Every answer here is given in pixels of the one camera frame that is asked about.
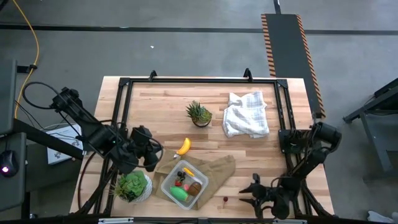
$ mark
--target wooden table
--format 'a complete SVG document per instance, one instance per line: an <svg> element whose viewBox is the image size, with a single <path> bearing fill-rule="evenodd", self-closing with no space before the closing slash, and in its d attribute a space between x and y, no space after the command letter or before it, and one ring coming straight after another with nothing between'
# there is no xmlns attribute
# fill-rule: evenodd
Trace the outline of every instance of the wooden table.
<svg viewBox="0 0 398 224"><path fill-rule="evenodd" d="M98 103L95 110L97 119L111 119L118 82L120 77L104 77ZM312 124L310 107L307 100L304 81L301 78L287 79L297 129L308 129ZM265 138L251 139L248 135L228 139L221 124L223 110L227 107L229 92L239 96L261 90L267 103L266 115L270 133ZM285 109L283 91L282 106ZM207 128L197 128L186 117L185 106L192 100L199 101L213 113L211 124ZM112 216L123 217L214 217L214 218L255 218L254 210L239 198L250 198L250 194L238 194L252 182L252 174L261 176L261 183L269 186L272 179L286 170L284 156L280 153L277 132L280 129L274 87L270 84L228 84L228 83L135 83L132 89L131 105L127 126L144 125L154 138L160 141L166 150L177 150L185 137L192 140L189 156L204 160L215 160L225 155L236 159L236 170L224 185L200 210L182 210L173 202L150 196L145 202L127 203L114 199ZM95 156L88 165L81 186L81 200L84 203L98 185L103 160ZM325 171L319 165L308 177L308 187L324 206L333 213ZM103 207L108 191L104 191ZM222 208L223 197L229 200ZM302 198L300 208L304 210ZM77 189L73 198L71 212L78 209ZM269 210L264 218L272 218Z"/></svg>

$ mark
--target green succulent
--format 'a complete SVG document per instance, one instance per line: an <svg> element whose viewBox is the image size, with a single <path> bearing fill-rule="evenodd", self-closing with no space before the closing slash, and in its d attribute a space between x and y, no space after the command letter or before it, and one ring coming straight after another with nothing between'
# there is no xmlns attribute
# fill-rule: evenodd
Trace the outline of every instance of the green succulent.
<svg viewBox="0 0 398 224"><path fill-rule="evenodd" d="M113 194L131 202L138 198L144 191L148 181L143 171L134 171L128 175L122 175L114 186Z"/></svg>
<svg viewBox="0 0 398 224"><path fill-rule="evenodd" d="M211 121L213 116L210 111L208 111L204 106L200 106L197 101L192 101L192 103L187 106L188 117L196 124L206 124Z"/></svg>

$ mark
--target cloth napkin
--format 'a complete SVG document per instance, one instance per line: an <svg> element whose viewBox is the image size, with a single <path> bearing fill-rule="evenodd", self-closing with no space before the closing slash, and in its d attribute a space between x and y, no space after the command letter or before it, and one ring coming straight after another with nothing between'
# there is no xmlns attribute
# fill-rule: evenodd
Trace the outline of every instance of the cloth napkin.
<svg viewBox="0 0 398 224"><path fill-rule="evenodd" d="M268 134L266 107L267 104L262 98L261 91L242 97L230 93L223 121L223 129L227 137L249 134L251 138L261 138Z"/></svg>
<svg viewBox="0 0 398 224"><path fill-rule="evenodd" d="M165 151L163 159L158 163L155 170L153 184L156 197L173 202L161 189L162 182L165 180L171 170L177 165L180 160L185 160L197 168L209 179L207 188L200 195L197 202L192 209L199 210L210 198L217 192L217 190L224 184L224 182L231 177L235 172L235 159L233 156L225 156L215 161L204 161L196 159L187 155L182 155L176 159L173 158L175 152Z"/></svg>

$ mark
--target banana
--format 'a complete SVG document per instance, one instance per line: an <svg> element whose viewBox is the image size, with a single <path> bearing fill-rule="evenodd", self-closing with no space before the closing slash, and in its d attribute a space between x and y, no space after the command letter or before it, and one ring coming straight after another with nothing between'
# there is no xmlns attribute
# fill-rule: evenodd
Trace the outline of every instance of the banana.
<svg viewBox="0 0 398 224"><path fill-rule="evenodd" d="M185 153L188 152L188 150L191 148L191 140L189 138L185 138L184 144L181 146L181 148L176 152L178 156L182 156Z"/></svg>

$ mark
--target concrete floor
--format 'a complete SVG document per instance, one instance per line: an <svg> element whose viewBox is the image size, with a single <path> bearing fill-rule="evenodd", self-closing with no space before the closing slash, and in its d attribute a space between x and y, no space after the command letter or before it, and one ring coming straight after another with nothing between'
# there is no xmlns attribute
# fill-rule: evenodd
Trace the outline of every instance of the concrete floor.
<svg viewBox="0 0 398 224"><path fill-rule="evenodd" d="M260 14L273 13L272 0L20 0L33 24L138 27L261 28ZM395 1L284 0L283 13L300 14L305 29L398 29ZM10 2L0 22L23 22ZM246 67L268 77L262 34L37 32L39 69L32 81L80 92L85 108L94 112L105 75L240 77ZM396 181L364 184L362 176L379 171L362 124L347 125L342 117L360 107L370 94L395 79L398 36L307 37L327 113L326 122L341 128L343 142L326 161L331 199L338 216L365 219L367 210L390 215L398 208ZM0 58L32 63L35 45L30 31L0 30ZM18 76L20 86L24 76ZM48 105L53 94L33 87L36 103ZM61 120L54 112L24 106L43 124ZM22 120L27 121L20 113ZM76 181L35 192L32 211L40 216L67 214ZM17 209L0 215L17 218Z"/></svg>

